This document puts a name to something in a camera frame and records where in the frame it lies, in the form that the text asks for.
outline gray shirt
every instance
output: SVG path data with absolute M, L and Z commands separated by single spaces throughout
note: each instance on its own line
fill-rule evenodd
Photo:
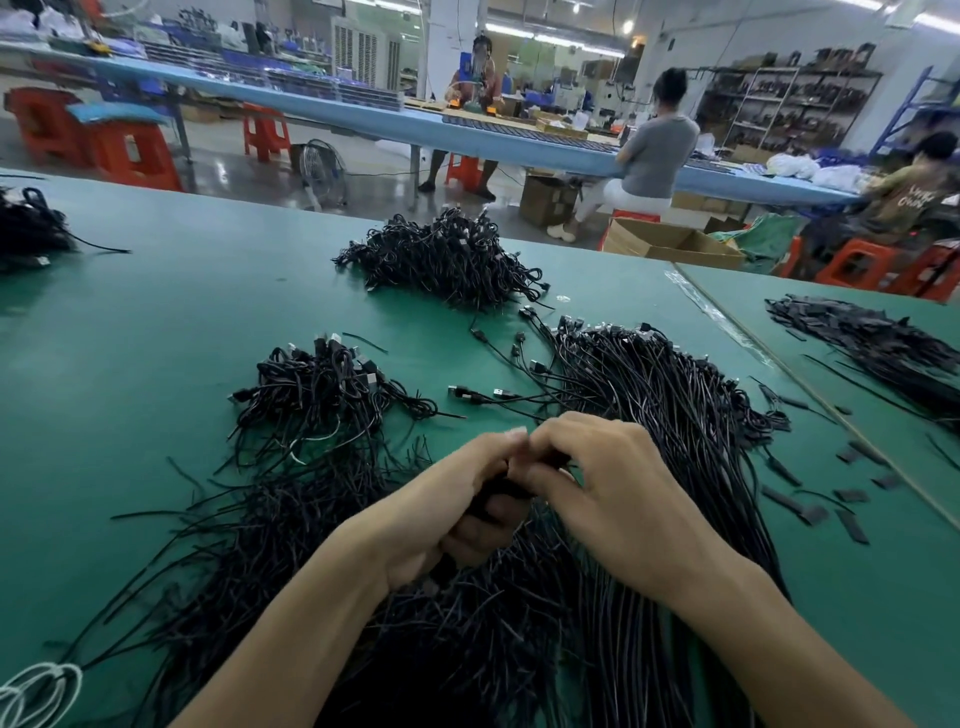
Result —
M 630 155 L 623 191 L 658 200 L 673 197 L 677 173 L 697 144 L 700 127 L 682 114 L 642 124 L 623 146 Z

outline orange stool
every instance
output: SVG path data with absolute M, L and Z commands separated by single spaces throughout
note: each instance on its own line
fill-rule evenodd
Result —
M 600 244 L 597 246 L 598 251 L 603 250 L 604 243 L 607 242 L 607 233 L 610 232 L 610 226 L 613 224 L 613 221 L 617 218 L 623 218 L 625 220 L 643 220 L 648 223 L 658 223 L 660 221 L 659 215 L 651 215 L 647 212 L 630 212 L 625 209 L 615 209 L 613 215 L 610 216 L 610 222 L 607 223 L 607 229 L 603 231 L 603 235 L 600 237 Z
M 163 132 L 157 124 L 142 121 L 105 121 L 87 126 L 97 167 L 108 182 L 134 187 L 182 192 Z M 131 159 L 128 138 L 140 159 Z
M 287 150 L 287 154 L 290 154 L 290 132 L 287 130 L 287 122 L 282 113 L 257 104 L 244 104 L 243 109 L 275 117 L 275 119 L 265 119 L 262 116 L 243 117 L 243 153 L 245 155 L 250 154 L 251 147 L 256 148 L 256 158 L 259 161 L 270 161 L 270 155 L 278 155 L 284 149 Z M 277 125 L 282 133 L 277 133 Z
M 803 248 L 804 239 L 799 235 L 794 235 L 793 240 L 790 242 L 790 252 L 787 254 L 786 262 L 783 263 L 783 267 L 780 269 L 780 277 L 782 279 L 790 278 L 793 269 L 797 267 L 797 262 L 800 260 L 800 252 Z
M 833 257 L 833 260 L 824 270 L 814 277 L 818 283 L 827 285 L 840 285 L 845 288 L 859 288 L 863 291 L 876 291 L 883 280 L 883 277 L 890 272 L 894 258 L 897 257 L 897 249 L 876 243 L 868 243 L 855 237 L 848 240 L 843 249 Z M 856 259 L 857 256 L 871 258 L 873 263 L 866 273 L 858 279 L 850 279 L 844 276 L 844 265 Z
M 927 269 L 937 268 L 948 261 L 950 255 L 955 251 L 950 248 L 943 248 L 938 245 L 931 245 L 921 255 L 914 260 L 906 270 L 886 288 L 887 293 L 896 293 L 902 296 L 916 296 L 924 287 L 926 280 L 921 276 Z M 928 301 L 937 301 L 946 303 L 953 289 L 960 284 L 960 257 L 957 257 L 950 263 L 950 267 L 940 276 L 940 280 L 931 285 L 921 296 Z
M 84 127 L 66 110 L 79 103 L 80 99 L 67 91 L 24 86 L 7 92 L 4 108 L 16 117 L 20 137 L 34 162 L 42 164 L 50 155 L 77 167 L 89 167 Z
M 481 177 L 483 173 L 480 171 L 478 158 L 450 154 L 450 163 L 446 166 L 446 184 L 449 184 L 450 180 L 460 180 L 460 185 L 466 192 L 476 192 Z

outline concrete floor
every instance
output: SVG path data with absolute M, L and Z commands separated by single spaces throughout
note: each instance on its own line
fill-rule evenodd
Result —
M 0 93 L 8 88 L 27 85 L 10 77 L 0 77 Z M 84 101 L 99 101 L 95 91 L 74 91 Z M 239 120 L 221 120 L 212 124 L 186 122 L 187 138 L 193 163 L 177 158 L 176 164 L 184 187 L 201 195 L 232 200 L 312 209 L 311 198 L 303 189 L 299 176 L 292 173 L 286 154 L 281 160 L 262 163 L 256 156 L 243 152 L 243 131 Z M 469 214 L 478 214 L 485 202 L 465 192 L 457 182 L 443 184 L 445 168 L 438 177 L 437 191 L 431 195 L 416 192 L 418 182 L 410 179 L 409 147 L 394 142 L 372 142 L 355 136 L 342 136 L 326 130 L 290 126 L 294 143 L 321 139 L 340 153 L 349 172 L 348 204 L 344 207 L 325 207 L 324 212 L 353 217 L 385 220 L 398 212 L 421 223 L 429 222 L 445 204 L 460 205 Z M 170 129 L 165 135 L 175 153 L 179 149 L 176 135 Z M 429 168 L 429 150 L 422 153 L 420 182 Z M 37 165 L 27 155 L 20 140 L 19 129 L 8 112 L 0 109 L 0 166 L 37 173 L 58 174 L 67 177 L 98 179 L 95 172 L 77 170 L 56 162 Z M 493 174 L 490 190 L 496 202 L 488 207 L 488 215 L 500 227 L 506 238 L 541 243 L 566 245 L 554 240 L 546 231 L 523 220 L 519 215 L 520 196 L 525 173 L 522 168 L 502 164 Z M 595 248 L 607 226 L 607 215 L 594 215 L 581 228 L 580 237 L 573 245 Z M 701 229 L 709 219 L 707 212 L 674 209 L 664 216 L 664 222 Z

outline hand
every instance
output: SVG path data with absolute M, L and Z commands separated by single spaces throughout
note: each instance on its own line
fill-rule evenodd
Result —
M 580 465 L 583 488 L 569 473 L 540 462 L 555 451 Z M 738 558 L 640 425 L 566 412 L 530 435 L 530 448 L 511 460 L 509 477 L 545 497 L 614 577 L 668 607 Z
M 390 590 L 426 573 L 442 551 L 462 565 L 480 566 L 495 549 L 510 545 L 530 504 L 491 497 L 487 512 L 499 523 L 464 513 L 483 484 L 505 473 L 509 459 L 526 450 L 527 443 L 522 427 L 480 435 L 337 530 L 372 551 Z

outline hair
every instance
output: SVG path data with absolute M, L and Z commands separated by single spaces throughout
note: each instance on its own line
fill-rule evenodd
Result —
M 493 52 L 493 41 L 490 40 L 489 36 L 484 36 L 482 33 L 473 39 L 473 47 L 476 48 L 478 44 L 482 43 L 487 46 L 487 53 Z
M 686 71 L 667 68 L 654 84 L 654 96 L 669 106 L 677 106 L 686 95 Z
M 953 132 L 932 133 L 914 150 L 915 154 L 923 152 L 931 159 L 949 159 L 957 148 L 957 135 Z

